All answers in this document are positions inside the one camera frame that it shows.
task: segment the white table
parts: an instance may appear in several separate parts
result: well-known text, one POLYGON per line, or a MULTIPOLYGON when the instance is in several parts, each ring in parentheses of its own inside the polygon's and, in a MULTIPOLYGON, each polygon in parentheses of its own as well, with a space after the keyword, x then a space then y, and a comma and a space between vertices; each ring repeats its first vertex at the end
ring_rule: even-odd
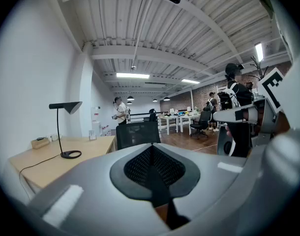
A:
POLYGON ((179 132, 179 118, 177 116, 159 117, 159 119, 160 119, 160 122, 159 122, 160 131, 162 130, 161 120, 165 119, 166 120, 166 132, 169 135, 170 134, 170 120, 176 119, 176 133, 179 132))
POLYGON ((191 134, 191 120, 194 118, 199 118, 200 115, 194 115, 194 116, 180 116, 180 131, 183 133, 183 119, 188 119, 188 127, 189 127, 189 135, 191 134))

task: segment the white shirt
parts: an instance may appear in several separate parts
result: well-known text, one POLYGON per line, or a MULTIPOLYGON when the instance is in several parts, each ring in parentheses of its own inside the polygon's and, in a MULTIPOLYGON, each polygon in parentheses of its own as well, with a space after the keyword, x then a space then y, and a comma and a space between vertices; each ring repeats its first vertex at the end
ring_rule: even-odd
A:
MULTIPOLYGON (((117 111, 118 111, 117 116, 120 116, 122 114, 122 112, 124 112, 126 114, 127 107, 125 106, 125 104, 123 102, 118 106, 117 111)), ((124 120, 126 120, 126 116, 118 117, 117 120, 119 123, 122 123, 124 120)))

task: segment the desk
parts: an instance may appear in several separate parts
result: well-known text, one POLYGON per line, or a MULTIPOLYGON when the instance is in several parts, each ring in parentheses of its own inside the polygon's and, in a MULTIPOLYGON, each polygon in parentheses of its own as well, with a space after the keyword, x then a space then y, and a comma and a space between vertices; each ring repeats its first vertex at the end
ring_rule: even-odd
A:
POLYGON ((160 131, 162 130, 161 120, 165 119, 166 120, 166 132, 169 135, 170 134, 170 120, 176 119, 176 133, 179 132, 179 118, 177 116, 159 117, 159 119, 160 119, 160 121, 159 121, 160 131))
POLYGON ((191 128, 190 128, 191 119, 198 118, 198 117, 200 117, 200 115, 195 115, 195 116, 180 116, 180 131, 183 133, 183 118, 184 119, 188 119, 189 135, 190 135, 191 134, 191 128))
MULTIPOLYGON (((44 188, 46 185, 65 174, 77 164, 115 151, 114 141, 115 136, 98 137, 93 141, 90 141, 88 137, 62 138, 61 147, 63 151, 80 150, 82 155, 75 159, 65 159, 57 156, 34 167, 24 169, 21 172, 21 175, 25 177, 27 181, 31 182, 37 187, 44 188)), ((37 164, 41 161, 58 155, 59 153, 59 142, 54 141, 42 148, 32 148, 23 153, 15 155, 9 158, 9 161, 15 167, 15 169, 20 172, 25 167, 37 164)))

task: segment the small box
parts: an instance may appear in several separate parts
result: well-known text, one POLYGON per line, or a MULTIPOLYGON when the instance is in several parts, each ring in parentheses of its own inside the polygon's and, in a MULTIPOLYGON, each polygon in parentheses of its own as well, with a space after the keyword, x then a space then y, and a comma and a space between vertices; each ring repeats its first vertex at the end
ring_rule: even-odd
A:
POLYGON ((50 141, 46 137, 39 141, 38 140, 31 141, 32 148, 34 148, 34 149, 44 147, 45 145, 48 145, 49 143, 50 143, 50 141))

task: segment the brick wall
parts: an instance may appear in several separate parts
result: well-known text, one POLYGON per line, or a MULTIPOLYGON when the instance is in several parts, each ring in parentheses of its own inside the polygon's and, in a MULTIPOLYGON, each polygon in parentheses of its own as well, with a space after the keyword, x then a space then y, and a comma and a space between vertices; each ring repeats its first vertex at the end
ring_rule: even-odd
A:
MULTIPOLYGON (((291 67, 291 63, 288 61, 278 65, 273 65, 268 68, 266 74, 270 73, 275 67, 277 67, 283 75, 286 75, 286 73, 289 71, 291 67)), ((243 74, 240 83, 246 85, 247 82, 252 82, 253 88, 256 88, 258 84, 258 79, 254 77, 250 77, 249 75, 258 77, 258 71, 253 71, 250 73, 243 74)), ((197 107, 202 111, 202 109, 206 106, 207 100, 209 99, 209 93, 217 92, 216 86, 218 87, 227 86, 227 80, 219 81, 207 85, 205 87, 201 87, 193 90, 194 107, 197 107)), ((170 99, 171 99, 170 101, 160 101, 161 111, 169 111, 170 108, 187 109, 187 107, 191 106, 190 92, 178 94, 176 96, 171 97, 170 99)))
POLYGON ((183 110, 187 109, 187 107, 191 107, 191 97, 190 92, 181 93, 178 95, 175 95, 174 97, 170 98, 169 101, 160 101, 160 109, 161 112, 167 112, 171 108, 174 108, 175 110, 183 110))

